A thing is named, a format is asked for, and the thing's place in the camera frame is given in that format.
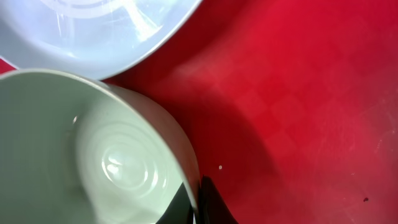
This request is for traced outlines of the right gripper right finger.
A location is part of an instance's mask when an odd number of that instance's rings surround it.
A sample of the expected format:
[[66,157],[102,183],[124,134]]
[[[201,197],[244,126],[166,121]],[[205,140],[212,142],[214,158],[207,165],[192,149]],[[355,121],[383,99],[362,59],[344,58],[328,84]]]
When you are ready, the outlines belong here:
[[238,224],[208,176],[201,178],[198,205],[201,224]]

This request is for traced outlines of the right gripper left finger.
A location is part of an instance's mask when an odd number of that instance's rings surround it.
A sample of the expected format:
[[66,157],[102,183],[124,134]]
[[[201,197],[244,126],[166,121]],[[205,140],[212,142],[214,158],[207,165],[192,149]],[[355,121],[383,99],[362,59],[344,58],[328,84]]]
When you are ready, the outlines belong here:
[[193,224],[194,214],[186,188],[179,187],[164,214],[156,224]]

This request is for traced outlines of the green bowl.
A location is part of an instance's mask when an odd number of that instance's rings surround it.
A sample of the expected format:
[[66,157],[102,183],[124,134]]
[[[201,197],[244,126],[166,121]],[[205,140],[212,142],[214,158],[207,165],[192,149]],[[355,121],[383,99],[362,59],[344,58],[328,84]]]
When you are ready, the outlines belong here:
[[150,98],[55,70],[1,75],[2,223],[156,223],[181,184],[198,223],[195,152]]

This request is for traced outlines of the large light blue plate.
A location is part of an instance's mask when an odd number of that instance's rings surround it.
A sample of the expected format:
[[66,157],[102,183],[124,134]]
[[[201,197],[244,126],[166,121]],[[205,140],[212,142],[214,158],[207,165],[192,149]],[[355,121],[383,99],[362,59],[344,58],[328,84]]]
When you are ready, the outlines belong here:
[[166,43],[201,0],[1,0],[1,58],[103,80]]

